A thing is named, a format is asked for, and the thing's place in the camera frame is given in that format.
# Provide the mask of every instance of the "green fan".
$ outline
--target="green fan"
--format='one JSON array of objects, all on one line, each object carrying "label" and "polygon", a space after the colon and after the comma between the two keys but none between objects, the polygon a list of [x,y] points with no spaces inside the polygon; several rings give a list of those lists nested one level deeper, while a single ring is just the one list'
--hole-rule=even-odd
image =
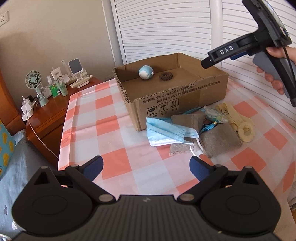
[{"label": "green fan", "polygon": [[45,97],[44,91],[41,85],[41,74],[37,70],[32,70],[26,75],[26,86],[29,89],[35,89],[37,92],[37,98],[41,106],[45,106],[48,103],[48,99]]}]

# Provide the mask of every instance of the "human hand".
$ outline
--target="human hand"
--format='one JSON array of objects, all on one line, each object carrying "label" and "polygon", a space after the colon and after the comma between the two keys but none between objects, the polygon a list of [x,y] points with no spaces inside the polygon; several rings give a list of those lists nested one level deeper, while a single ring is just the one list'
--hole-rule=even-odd
[{"label": "human hand", "polygon": [[[296,64],[296,48],[286,47],[287,53],[289,55],[289,58]],[[266,48],[267,52],[276,58],[285,58],[286,54],[283,50],[283,48],[276,48],[276,47],[268,47]],[[262,69],[257,67],[258,73],[264,73]],[[280,80],[275,80],[274,77],[271,74],[264,74],[265,79],[271,83],[272,87],[277,90],[277,92],[281,95],[284,94],[284,85]]]}]

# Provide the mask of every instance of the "white remote control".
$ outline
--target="white remote control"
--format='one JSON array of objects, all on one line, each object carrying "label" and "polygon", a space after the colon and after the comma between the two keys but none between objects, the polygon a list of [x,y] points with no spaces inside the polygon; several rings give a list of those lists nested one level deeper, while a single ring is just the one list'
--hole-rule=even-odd
[{"label": "white remote control", "polygon": [[83,77],[82,79],[80,79],[80,80],[74,82],[74,83],[71,84],[70,86],[71,86],[71,88],[76,88],[76,87],[82,85],[83,83],[85,83],[86,81],[88,81],[88,80],[89,80],[90,78],[92,78],[92,77],[93,77],[93,76],[92,76],[91,74],[89,74],[89,75]]}]

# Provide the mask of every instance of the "green bottle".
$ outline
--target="green bottle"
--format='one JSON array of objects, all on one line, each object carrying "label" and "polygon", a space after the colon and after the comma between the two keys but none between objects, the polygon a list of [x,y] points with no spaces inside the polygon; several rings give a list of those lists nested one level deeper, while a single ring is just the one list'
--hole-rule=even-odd
[{"label": "green bottle", "polygon": [[66,84],[65,84],[62,76],[57,77],[56,85],[57,85],[57,88],[59,89],[59,91],[61,91],[63,96],[68,95],[68,90],[67,90]]},{"label": "green bottle", "polygon": [[49,83],[49,89],[52,93],[52,97],[55,98],[60,95],[60,91],[57,88],[57,85],[52,81],[50,76],[47,76],[47,81]]}]

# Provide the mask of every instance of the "blue and yellow pillow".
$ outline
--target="blue and yellow pillow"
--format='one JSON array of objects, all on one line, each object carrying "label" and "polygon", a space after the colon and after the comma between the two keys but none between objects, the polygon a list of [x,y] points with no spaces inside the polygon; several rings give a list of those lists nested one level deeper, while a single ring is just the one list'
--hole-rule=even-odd
[{"label": "blue and yellow pillow", "polygon": [[0,120],[0,179],[8,166],[9,160],[15,149],[15,144],[15,140]]}]

